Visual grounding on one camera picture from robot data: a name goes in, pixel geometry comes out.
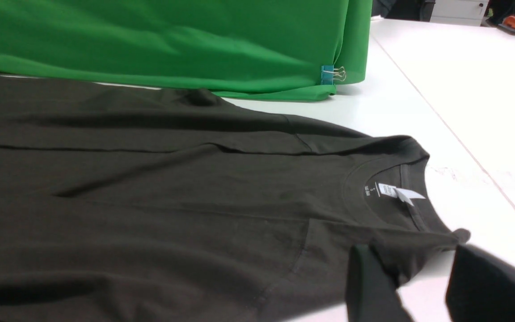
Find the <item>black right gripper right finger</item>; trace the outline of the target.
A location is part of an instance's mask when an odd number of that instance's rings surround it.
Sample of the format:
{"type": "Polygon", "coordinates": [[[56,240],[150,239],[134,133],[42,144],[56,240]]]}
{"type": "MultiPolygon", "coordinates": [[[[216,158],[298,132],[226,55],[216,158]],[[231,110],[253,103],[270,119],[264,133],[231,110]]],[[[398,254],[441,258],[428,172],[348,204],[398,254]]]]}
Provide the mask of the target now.
{"type": "Polygon", "coordinates": [[[478,247],[457,246],[445,302],[453,322],[515,322],[515,267],[478,247]]]}

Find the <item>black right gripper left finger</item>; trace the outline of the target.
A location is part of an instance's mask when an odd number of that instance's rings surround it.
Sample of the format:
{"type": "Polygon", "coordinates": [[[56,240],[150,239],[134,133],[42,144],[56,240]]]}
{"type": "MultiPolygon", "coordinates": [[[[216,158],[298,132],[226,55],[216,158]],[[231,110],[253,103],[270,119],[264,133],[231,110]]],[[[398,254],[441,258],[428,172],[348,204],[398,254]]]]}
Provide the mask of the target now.
{"type": "Polygon", "coordinates": [[[367,245],[355,245],[350,250],[346,306],[350,322],[412,321],[393,278],[367,245]]]}

